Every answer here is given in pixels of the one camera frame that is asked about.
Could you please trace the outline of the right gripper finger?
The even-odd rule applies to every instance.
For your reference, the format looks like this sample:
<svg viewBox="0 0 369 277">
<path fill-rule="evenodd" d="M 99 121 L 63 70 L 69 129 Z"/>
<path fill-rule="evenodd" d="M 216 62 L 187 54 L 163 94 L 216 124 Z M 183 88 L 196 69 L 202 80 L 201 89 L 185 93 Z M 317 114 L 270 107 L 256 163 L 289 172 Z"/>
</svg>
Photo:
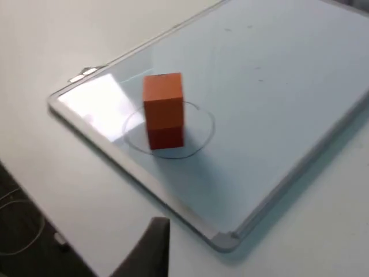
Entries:
<svg viewBox="0 0 369 277">
<path fill-rule="evenodd" d="M 145 232 L 112 276 L 168 276 L 170 220 L 153 217 Z"/>
</svg>

